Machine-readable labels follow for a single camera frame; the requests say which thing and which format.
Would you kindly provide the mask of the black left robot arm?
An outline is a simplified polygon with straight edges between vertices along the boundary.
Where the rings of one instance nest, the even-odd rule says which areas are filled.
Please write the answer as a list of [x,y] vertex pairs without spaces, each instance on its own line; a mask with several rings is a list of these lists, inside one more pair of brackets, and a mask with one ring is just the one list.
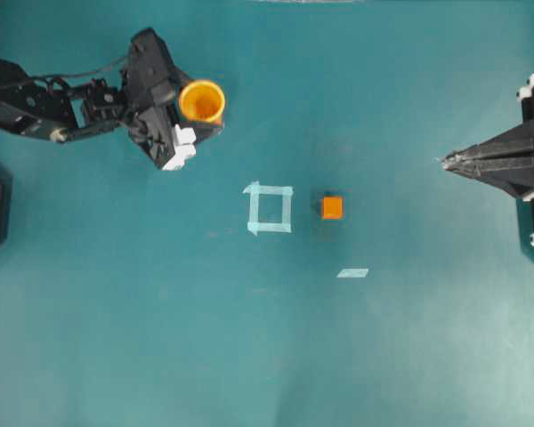
[[122,84],[69,85],[67,75],[31,77],[0,59],[0,129],[65,144],[123,127],[162,171],[183,168],[202,141],[224,128],[227,97],[217,83],[178,68],[152,28],[132,37]]

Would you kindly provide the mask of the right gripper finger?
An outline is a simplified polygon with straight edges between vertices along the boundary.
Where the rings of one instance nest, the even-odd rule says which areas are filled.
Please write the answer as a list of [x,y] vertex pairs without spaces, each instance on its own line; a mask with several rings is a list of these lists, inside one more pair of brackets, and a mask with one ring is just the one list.
[[517,125],[485,142],[458,151],[442,159],[444,165],[484,159],[502,159],[534,155],[534,119]]
[[534,195],[534,157],[472,160],[442,166],[448,172],[501,189],[513,198]]

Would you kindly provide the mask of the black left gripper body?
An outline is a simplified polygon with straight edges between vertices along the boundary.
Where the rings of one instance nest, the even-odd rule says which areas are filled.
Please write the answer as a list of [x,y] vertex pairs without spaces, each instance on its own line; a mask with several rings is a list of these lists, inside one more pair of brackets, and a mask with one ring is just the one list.
[[196,154],[195,132],[181,127],[175,111],[180,89],[172,81],[174,67],[164,40],[146,28],[132,37],[120,70],[125,95],[122,124],[155,167],[168,172],[182,169]]

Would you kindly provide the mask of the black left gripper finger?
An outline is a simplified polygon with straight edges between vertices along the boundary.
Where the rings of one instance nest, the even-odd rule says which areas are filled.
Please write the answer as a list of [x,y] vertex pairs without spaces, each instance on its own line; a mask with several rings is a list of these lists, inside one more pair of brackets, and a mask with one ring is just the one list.
[[194,122],[194,132],[196,134],[196,143],[201,143],[209,138],[220,134],[224,129],[223,119],[220,117],[211,122],[198,120]]
[[177,86],[179,89],[183,89],[184,87],[192,83],[194,79],[180,68],[174,67],[172,72],[172,81],[174,85]]

